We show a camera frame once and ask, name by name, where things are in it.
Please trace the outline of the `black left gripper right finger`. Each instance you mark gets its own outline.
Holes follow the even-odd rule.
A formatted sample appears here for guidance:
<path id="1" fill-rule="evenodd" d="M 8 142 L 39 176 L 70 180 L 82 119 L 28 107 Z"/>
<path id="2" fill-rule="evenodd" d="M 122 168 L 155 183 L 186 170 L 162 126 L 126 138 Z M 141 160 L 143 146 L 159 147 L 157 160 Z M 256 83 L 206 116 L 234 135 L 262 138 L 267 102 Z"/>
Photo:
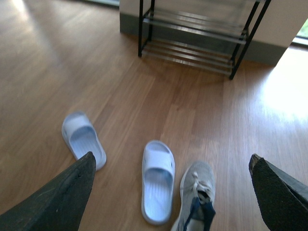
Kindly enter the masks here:
<path id="1" fill-rule="evenodd" d="M 249 172 L 264 223 L 271 231 L 308 229 L 308 187 L 253 154 Z"/>

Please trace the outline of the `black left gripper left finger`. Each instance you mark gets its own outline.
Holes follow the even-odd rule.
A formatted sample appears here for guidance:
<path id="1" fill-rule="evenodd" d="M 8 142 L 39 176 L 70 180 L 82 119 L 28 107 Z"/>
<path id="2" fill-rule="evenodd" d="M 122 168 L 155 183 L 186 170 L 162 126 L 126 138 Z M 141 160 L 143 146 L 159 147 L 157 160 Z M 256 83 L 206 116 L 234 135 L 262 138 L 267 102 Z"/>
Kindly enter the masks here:
<path id="1" fill-rule="evenodd" d="M 2 231 L 77 231 L 96 172 L 92 152 L 0 216 Z"/>

